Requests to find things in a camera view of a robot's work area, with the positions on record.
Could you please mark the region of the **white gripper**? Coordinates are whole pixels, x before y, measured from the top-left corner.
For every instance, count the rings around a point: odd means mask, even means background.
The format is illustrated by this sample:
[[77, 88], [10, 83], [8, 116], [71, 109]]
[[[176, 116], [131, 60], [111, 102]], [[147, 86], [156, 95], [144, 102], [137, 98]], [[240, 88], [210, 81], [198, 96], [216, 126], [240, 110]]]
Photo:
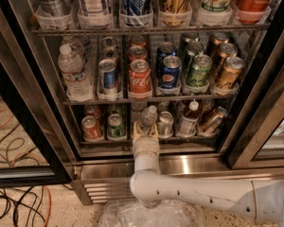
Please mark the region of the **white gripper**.
[[[157, 125], [151, 127], [151, 136], [158, 138]], [[140, 137], [138, 122], [133, 123], [134, 171], [150, 170], [159, 173], [159, 141], [151, 136]]]

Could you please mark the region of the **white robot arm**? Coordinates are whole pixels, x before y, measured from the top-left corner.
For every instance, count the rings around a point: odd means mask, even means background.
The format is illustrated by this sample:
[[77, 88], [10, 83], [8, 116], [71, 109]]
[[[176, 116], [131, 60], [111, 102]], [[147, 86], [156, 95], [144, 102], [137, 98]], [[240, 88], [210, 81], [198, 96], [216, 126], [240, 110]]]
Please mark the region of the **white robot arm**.
[[160, 172], [156, 126], [144, 133], [133, 125], [132, 194], [152, 207], [164, 199], [198, 204], [284, 227], [284, 180], [202, 180], [169, 177]]

